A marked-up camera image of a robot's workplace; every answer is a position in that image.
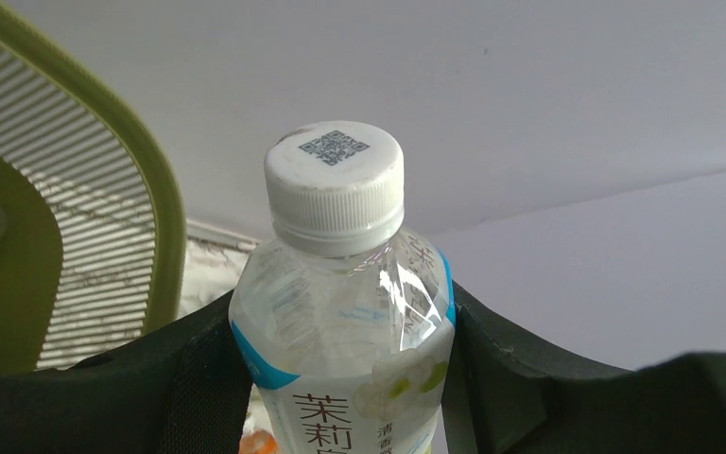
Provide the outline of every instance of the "plastic bottle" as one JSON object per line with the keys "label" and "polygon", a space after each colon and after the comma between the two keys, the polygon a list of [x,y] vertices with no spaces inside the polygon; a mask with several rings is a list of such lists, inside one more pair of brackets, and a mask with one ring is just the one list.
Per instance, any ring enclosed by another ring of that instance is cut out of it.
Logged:
{"label": "plastic bottle", "polygon": [[396,140],[309,125],[266,155],[276,237],[230,305],[235,340],[285,454],[424,454],[455,333],[442,254],[402,226]]}

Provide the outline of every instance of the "white bottle cap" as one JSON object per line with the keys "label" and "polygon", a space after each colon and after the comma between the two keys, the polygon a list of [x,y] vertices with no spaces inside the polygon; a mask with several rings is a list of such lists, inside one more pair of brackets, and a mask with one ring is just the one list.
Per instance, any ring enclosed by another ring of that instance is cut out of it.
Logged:
{"label": "white bottle cap", "polygon": [[350,121],[299,128],[268,151],[265,169],[274,231],[295,249],[356,255],[402,226],[404,157],[379,128]]}

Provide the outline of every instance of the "blue label stripe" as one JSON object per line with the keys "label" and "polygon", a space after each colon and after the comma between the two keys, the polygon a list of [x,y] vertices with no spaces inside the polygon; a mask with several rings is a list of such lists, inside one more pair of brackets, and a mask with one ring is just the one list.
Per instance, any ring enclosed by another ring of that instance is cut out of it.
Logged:
{"label": "blue label stripe", "polygon": [[283,372],[268,364],[268,361],[263,359],[257,353],[257,350],[251,346],[251,343],[246,339],[246,336],[243,335],[235,322],[232,322],[232,328],[240,354],[246,362],[246,367],[249,369],[249,374],[255,385],[264,390],[279,390],[299,378],[299,375]]}
{"label": "blue label stripe", "polygon": [[441,259],[443,259],[443,268],[446,271],[446,284],[449,287],[449,307],[446,309],[446,318],[455,327],[458,321],[458,312],[455,306],[455,288],[452,283],[452,272],[449,269],[449,260],[446,259],[446,255],[441,250],[439,250],[439,254],[441,255]]}

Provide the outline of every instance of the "black fabric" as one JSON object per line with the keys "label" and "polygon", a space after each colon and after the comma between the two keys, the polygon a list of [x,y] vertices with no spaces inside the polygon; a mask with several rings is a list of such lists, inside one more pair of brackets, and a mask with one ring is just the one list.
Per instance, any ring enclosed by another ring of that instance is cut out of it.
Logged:
{"label": "black fabric", "polygon": [[[456,293],[450,453],[726,453],[726,355],[622,371]],[[68,371],[0,377],[0,453],[236,454],[251,380],[229,302]]]}
{"label": "black fabric", "polygon": [[229,302],[68,371],[0,377],[0,453],[236,453],[251,379]]}
{"label": "black fabric", "polygon": [[726,453],[726,354],[631,373],[532,335],[460,287],[456,296],[451,453]]}

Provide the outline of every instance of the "mesh backrest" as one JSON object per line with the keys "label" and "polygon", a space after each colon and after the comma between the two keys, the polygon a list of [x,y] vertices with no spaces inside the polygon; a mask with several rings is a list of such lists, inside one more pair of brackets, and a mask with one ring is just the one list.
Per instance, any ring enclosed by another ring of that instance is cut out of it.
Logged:
{"label": "mesh backrest", "polygon": [[38,368],[67,367],[139,337],[161,241],[144,174],[89,106],[2,44],[0,158],[43,195],[62,237]]}

